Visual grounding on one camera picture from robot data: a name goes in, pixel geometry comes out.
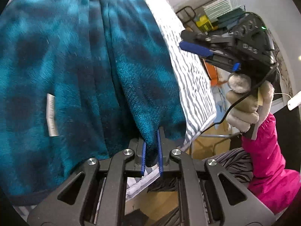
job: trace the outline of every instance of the white cable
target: white cable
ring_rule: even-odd
[[[289,95],[289,94],[287,94],[287,93],[274,93],[274,94],[283,94],[283,95],[287,95],[287,96],[289,96],[290,97],[290,99],[292,99],[292,97]]]

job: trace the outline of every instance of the blanket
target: blanket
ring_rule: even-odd
[[[169,53],[144,0],[12,0],[0,17],[0,186],[14,204],[90,157],[186,124]],[[58,136],[49,136],[47,94]]]

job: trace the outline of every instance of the silver bolt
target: silver bolt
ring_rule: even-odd
[[[215,166],[217,162],[216,162],[215,159],[210,158],[210,159],[207,160],[207,163],[210,166]]]
[[[172,153],[173,155],[180,155],[180,154],[181,154],[181,150],[179,150],[179,149],[173,149],[173,150],[171,151],[171,153]]]
[[[125,149],[125,150],[123,151],[123,154],[124,154],[124,155],[131,155],[131,154],[133,154],[133,151],[132,151],[131,149]]]
[[[95,165],[96,162],[97,162],[97,159],[94,158],[94,157],[87,160],[87,163],[88,163],[89,165]]]

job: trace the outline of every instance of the gloved hand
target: gloved hand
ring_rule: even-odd
[[[233,104],[251,89],[251,79],[244,74],[232,73],[228,78],[228,85],[232,89],[226,94],[226,99]],[[245,133],[250,129],[251,124],[256,124],[252,139],[256,139],[259,126],[267,118],[273,100],[274,88],[269,81],[260,86],[263,104],[258,108],[258,99],[253,95],[245,98],[237,104],[228,114],[228,123],[241,132]]]

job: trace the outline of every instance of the pink sleeve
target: pink sleeve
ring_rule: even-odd
[[[242,137],[242,147],[250,153],[254,178],[248,189],[274,214],[287,208],[297,194],[300,174],[287,170],[277,142],[276,120],[270,113],[257,132],[257,139]]]

